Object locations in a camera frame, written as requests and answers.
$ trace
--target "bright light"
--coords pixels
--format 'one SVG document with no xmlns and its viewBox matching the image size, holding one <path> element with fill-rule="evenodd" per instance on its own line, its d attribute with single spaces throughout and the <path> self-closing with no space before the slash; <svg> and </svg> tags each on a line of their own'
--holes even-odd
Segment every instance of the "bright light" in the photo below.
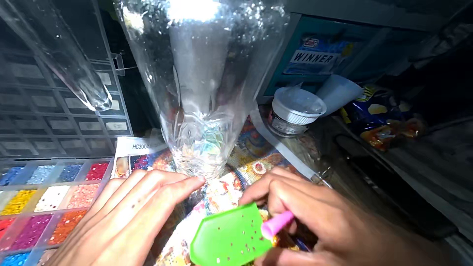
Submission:
<svg viewBox="0 0 473 266">
<path fill-rule="evenodd" d="M 220 3 L 213 0 L 169 0 L 167 18 L 172 21 L 184 19 L 208 21 L 215 18 Z"/>
</svg>

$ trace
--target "snack bag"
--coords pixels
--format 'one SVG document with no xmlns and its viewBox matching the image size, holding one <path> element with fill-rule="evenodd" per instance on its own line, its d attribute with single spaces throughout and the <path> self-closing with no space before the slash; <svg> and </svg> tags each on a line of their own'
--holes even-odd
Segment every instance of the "snack bag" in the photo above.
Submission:
<svg viewBox="0 0 473 266">
<path fill-rule="evenodd" d="M 411 106 L 398 101 L 386 88 L 368 85 L 363 94 L 340 109 L 350 129 L 371 146 L 386 151 L 400 136 L 415 138 L 425 131 L 425 123 Z"/>
</svg>

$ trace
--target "right hand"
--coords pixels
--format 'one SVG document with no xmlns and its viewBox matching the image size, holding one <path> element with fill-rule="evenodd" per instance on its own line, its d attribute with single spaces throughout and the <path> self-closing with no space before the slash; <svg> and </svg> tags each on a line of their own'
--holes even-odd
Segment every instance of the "right hand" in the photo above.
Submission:
<svg viewBox="0 0 473 266">
<path fill-rule="evenodd" d="M 239 204 L 267 203 L 272 216 L 291 211 L 317 237 L 311 253 L 273 248 L 256 266 L 451 265 L 433 243 L 362 211 L 336 191 L 275 167 L 251 185 Z M 296 230 L 293 222 L 287 227 Z"/>
</svg>

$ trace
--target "bead organizer box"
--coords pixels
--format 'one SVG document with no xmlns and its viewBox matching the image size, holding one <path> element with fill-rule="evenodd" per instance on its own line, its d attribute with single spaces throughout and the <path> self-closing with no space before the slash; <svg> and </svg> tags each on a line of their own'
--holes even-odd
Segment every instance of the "bead organizer box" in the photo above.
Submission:
<svg viewBox="0 0 473 266">
<path fill-rule="evenodd" d="M 0 162 L 0 266 L 43 265 L 110 179 L 111 160 Z"/>
</svg>

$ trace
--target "plastic organizer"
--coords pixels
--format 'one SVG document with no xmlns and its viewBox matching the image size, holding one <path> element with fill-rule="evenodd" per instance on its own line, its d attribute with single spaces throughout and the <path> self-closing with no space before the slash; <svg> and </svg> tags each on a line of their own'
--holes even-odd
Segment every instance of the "plastic organizer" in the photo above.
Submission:
<svg viewBox="0 0 473 266">
<path fill-rule="evenodd" d="M 1 163 L 0 266 L 42 265 L 103 190 L 112 168 L 113 158 Z"/>
<path fill-rule="evenodd" d="M 112 97 L 89 110 L 0 19 L 0 158 L 114 156 L 118 136 L 133 136 L 96 0 L 53 0 Z"/>
</svg>

